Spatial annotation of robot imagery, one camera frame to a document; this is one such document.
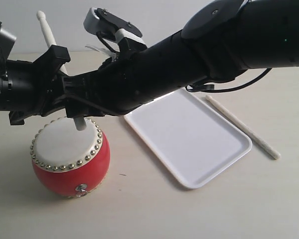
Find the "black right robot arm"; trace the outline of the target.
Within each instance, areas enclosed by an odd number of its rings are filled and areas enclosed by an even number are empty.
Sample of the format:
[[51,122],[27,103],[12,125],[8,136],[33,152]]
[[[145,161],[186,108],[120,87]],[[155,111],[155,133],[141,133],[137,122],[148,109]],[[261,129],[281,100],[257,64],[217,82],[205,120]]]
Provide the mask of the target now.
[[69,118],[122,116],[177,89],[210,92],[249,69],[299,67],[299,0],[215,0],[147,47],[130,23],[96,9],[88,32],[118,44],[114,60],[63,79]]

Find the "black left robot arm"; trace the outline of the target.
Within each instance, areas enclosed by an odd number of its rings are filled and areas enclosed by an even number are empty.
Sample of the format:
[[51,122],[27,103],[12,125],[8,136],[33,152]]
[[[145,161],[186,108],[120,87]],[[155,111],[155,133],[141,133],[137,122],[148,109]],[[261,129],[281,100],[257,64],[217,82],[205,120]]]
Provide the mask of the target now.
[[61,66],[70,55],[52,45],[34,62],[9,60],[15,42],[0,21],[0,112],[8,112],[10,125],[23,125],[28,117],[46,117],[65,107]]

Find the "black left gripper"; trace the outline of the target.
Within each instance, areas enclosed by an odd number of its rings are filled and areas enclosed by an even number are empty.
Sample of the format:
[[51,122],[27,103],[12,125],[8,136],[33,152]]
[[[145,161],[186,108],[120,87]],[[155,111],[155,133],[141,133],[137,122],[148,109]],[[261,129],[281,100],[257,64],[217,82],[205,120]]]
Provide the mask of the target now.
[[23,125],[31,116],[46,117],[59,106],[53,102],[56,93],[61,93],[61,66],[70,61],[66,47],[51,45],[34,62],[15,61],[8,70],[12,80],[10,89],[11,103],[9,122],[11,125]]

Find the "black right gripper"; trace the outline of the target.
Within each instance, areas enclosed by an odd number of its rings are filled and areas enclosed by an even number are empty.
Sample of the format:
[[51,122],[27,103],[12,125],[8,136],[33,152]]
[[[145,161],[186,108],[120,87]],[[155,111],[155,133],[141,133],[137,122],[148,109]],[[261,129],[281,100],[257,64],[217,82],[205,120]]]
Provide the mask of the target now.
[[101,67],[62,77],[62,100],[68,118],[123,116],[130,112],[130,70]]

